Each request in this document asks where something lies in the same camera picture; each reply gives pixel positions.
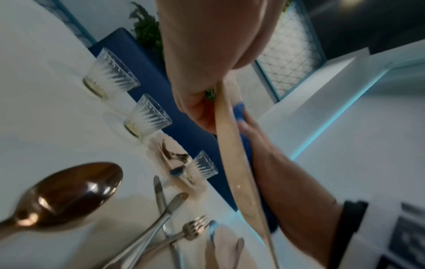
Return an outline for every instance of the tabletop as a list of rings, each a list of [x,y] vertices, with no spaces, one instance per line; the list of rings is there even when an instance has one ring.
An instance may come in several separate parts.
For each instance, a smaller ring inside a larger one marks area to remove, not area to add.
[[[20,232],[1,238],[1,268],[90,268],[119,250],[158,216],[153,177],[168,201],[181,191],[166,176],[154,150],[154,135],[140,141],[123,126],[135,101],[127,94],[104,102],[81,82],[92,54],[52,14],[33,0],[0,3],[0,218],[42,178],[77,164],[111,161],[124,171],[117,194],[79,227],[55,232]],[[267,250],[246,222],[208,184],[173,214],[176,229],[206,214],[225,223],[260,268],[271,265]],[[207,268],[207,233],[179,245],[187,268]],[[169,252],[144,268],[164,268]]]

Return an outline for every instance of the blue bench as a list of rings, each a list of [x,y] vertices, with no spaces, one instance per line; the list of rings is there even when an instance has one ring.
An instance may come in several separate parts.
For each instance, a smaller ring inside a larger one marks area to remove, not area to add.
[[[218,174],[208,180],[209,183],[234,210],[237,210],[224,173],[216,138],[178,110],[165,67],[155,52],[141,47],[124,28],[117,29],[89,50],[97,56],[103,47],[108,48],[120,58],[140,81],[140,87],[128,92],[130,96],[138,101],[144,93],[149,94],[171,117],[173,124],[164,128],[164,133],[174,138],[191,156],[196,156],[201,150],[208,154],[218,170]],[[267,209],[269,227],[271,231],[274,231],[278,224],[277,220],[269,217],[270,214],[271,212]]]

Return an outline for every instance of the drinking glass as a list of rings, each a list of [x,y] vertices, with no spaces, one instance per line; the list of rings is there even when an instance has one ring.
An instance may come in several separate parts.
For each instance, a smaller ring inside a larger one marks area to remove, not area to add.
[[[136,76],[110,50],[103,48],[89,72],[83,78],[84,85],[102,99],[131,90],[140,85]]]
[[[196,185],[197,181],[209,179],[217,175],[218,171],[210,157],[201,150],[195,159],[186,165],[184,174],[192,185]]]
[[[124,121],[124,126],[135,137],[143,138],[171,123],[165,110],[150,95],[144,94]]]

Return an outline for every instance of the glass rim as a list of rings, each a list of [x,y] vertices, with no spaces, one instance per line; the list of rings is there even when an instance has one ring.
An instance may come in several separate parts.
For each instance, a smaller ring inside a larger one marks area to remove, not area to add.
[[[153,109],[155,110],[155,112],[162,118],[162,119],[164,119],[164,120],[166,120],[167,122],[169,122],[170,124],[169,125],[171,125],[171,124],[173,124],[173,121],[171,120],[171,117],[168,115],[168,113],[165,111],[165,109],[164,108],[162,108],[162,106],[157,102],[157,101],[155,101],[155,99],[152,97],[152,96],[150,96],[150,95],[148,95],[148,94],[143,94],[142,95],[142,97],[140,98],[140,99],[142,99],[143,97],[145,97],[146,98],[146,100],[152,105],[152,107],[153,107]],[[164,112],[164,114],[165,115],[163,115],[159,110],[158,110],[158,108],[157,107],[159,107],[163,112]]]
[[[118,68],[120,68],[122,70],[122,72],[128,78],[130,78],[131,80],[133,80],[137,84],[135,87],[140,86],[140,81],[138,80],[138,78],[133,74],[133,72],[130,70],[130,68],[128,68],[125,65],[125,63],[123,63],[123,61],[120,60],[120,58],[118,58],[118,56],[116,56],[112,51],[110,51],[109,49],[107,49],[105,47],[103,47],[102,50],[105,51],[105,53],[109,55],[111,60],[118,66]]]
[[[218,174],[217,167],[216,167],[216,165],[213,163],[213,160],[211,160],[211,158],[208,156],[208,154],[207,154],[205,151],[203,151],[203,150],[201,150],[201,151],[198,153],[198,155],[199,155],[199,154],[204,155],[204,158],[207,160],[208,164],[209,164],[209,165],[212,167],[212,169],[213,169],[215,172],[217,172],[217,174]]]

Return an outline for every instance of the black cuff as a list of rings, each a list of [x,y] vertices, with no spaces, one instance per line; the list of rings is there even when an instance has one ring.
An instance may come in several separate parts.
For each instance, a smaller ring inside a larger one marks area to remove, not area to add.
[[[367,205],[368,203],[363,201],[356,203],[346,201],[344,203],[344,209],[332,244],[328,269],[337,269],[340,266],[351,237],[360,227]]]

